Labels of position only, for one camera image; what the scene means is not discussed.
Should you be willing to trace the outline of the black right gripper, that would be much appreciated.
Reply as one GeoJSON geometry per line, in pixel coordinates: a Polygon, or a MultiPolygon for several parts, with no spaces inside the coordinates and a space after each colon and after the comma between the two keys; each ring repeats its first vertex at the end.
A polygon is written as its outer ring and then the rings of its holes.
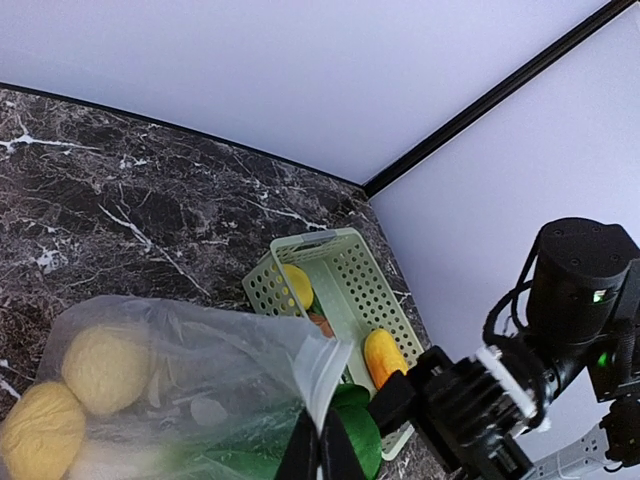
{"type": "Polygon", "coordinates": [[[406,375],[394,373],[368,407],[380,432],[413,424],[460,479],[570,479],[638,464],[639,249],[622,226],[545,224],[482,341],[456,362],[432,347],[406,375]],[[548,427],[549,407],[582,372],[608,413],[531,461],[517,438],[548,427]]]}

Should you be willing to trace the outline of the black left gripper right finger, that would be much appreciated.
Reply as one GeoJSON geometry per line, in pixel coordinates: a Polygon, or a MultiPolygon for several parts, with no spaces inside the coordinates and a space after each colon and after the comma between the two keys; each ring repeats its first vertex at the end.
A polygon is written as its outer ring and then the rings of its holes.
{"type": "Polygon", "coordinates": [[[327,413],[319,448],[323,479],[366,479],[339,411],[334,408],[327,413]]]}

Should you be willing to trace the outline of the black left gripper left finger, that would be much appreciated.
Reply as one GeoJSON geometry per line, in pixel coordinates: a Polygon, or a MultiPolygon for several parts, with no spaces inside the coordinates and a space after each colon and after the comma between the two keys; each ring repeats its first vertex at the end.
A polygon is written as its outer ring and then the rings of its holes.
{"type": "Polygon", "coordinates": [[[296,421],[275,480],[316,480],[320,465],[319,434],[307,410],[296,421]]]}

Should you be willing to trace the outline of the green bok choy toy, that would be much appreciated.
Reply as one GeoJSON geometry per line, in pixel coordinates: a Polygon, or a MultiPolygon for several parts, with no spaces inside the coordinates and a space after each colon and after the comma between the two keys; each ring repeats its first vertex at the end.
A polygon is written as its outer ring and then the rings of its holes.
{"type": "MultiPolygon", "coordinates": [[[[329,410],[339,411],[366,479],[374,479],[382,463],[382,438],[367,411],[369,399],[365,388],[341,384],[336,388],[329,410]]],[[[293,430],[267,443],[245,446],[234,442],[210,447],[203,458],[229,479],[274,479],[293,430]]],[[[317,479],[323,479],[321,461],[317,479]]]]}

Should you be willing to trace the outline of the beige plastic basket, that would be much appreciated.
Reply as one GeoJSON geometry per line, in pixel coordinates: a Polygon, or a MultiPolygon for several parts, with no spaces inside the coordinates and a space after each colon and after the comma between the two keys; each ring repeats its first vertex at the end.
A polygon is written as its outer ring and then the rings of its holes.
{"type": "Polygon", "coordinates": [[[363,356],[364,341],[376,329],[391,334],[407,364],[416,364],[423,345],[357,230],[342,228],[275,239],[243,278],[255,312],[307,318],[284,273],[285,264],[299,267],[309,277],[314,299],[336,338],[354,342],[345,367],[349,382],[376,393],[363,356]]]}

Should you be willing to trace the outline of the yellow round bun toy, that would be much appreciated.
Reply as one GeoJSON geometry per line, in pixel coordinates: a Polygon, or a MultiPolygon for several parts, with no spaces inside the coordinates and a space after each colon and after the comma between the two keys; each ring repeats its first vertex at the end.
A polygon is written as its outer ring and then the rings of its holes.
{"type": "Polygon", "coordinates": [[[284,275],[277,273],[277,265],[272,264],[270,270],[276,275],[275,291],[276,299],[281,299],[285,295],[293,294],[305,311],[309,311],[315,294],[308,275],[298,266],[293,264],[283,264],[284,275]]]}

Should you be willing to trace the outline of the clear zip top bag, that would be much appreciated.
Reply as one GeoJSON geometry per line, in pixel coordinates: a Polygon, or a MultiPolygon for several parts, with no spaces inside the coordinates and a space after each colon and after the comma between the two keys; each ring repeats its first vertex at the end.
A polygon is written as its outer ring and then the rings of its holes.
{"type": "Polygon", "coordinates": [[[303,410],[321,430],[352,351],[301,317],[100,296],[55,319],[31,387],[66,385],[67,348],[98,325],[146,334],[148,382],[136,402],[108,416],[91,414],[75,396],[86,432],[61,479],[229,479],[205,451],[279,439],[303,410]]]}

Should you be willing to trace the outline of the pale yellow bread toy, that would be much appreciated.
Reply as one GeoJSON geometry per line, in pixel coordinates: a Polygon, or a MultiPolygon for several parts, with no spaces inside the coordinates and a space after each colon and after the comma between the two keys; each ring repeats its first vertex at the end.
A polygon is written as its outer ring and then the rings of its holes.
{"type": "Polygon", "coordinates": [[[91,414],[108,416],[141,396],[150,360],[144,332],[98,325],[74,337],[65,352],[61,376],[91,414]]]}

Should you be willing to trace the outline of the yellow lemon toy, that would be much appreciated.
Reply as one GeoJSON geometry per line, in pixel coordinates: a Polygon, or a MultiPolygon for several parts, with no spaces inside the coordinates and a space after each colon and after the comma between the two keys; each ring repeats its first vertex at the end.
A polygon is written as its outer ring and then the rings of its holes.
{"type": "Polygon", "coordinates": [[[31,387],[1,429],[1,457],[11,479],[61,479],[84,441],[83,407],[60,382],[31,387]]]}

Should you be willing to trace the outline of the brown potato toy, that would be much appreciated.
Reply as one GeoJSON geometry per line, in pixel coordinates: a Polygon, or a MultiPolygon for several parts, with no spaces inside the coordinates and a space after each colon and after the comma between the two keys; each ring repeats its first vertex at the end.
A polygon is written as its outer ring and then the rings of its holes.
{"type": "Polygon", "coordinates": [[[325,337],[333,338],[335,336],[328,320],[323,315],[314,312],[308,312],[307,315],[310,321],[321,330],[325,337]]]}

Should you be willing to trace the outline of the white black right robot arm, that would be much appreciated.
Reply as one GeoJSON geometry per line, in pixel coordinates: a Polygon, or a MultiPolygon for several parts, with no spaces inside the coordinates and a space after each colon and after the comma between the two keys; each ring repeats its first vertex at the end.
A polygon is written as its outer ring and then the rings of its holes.
{"type": "Polygon", "coordinates": [[[577,479],[639,462],[639,249],[617,224],[570,217],[538,232],[515,286],[491,309],[482,346],[439,347],[394,373],[369,404],[379,430],[410,423],[460,479],[577,479]],[[587,372],[608,413],[532,461],[517,443],[587,372]]]}

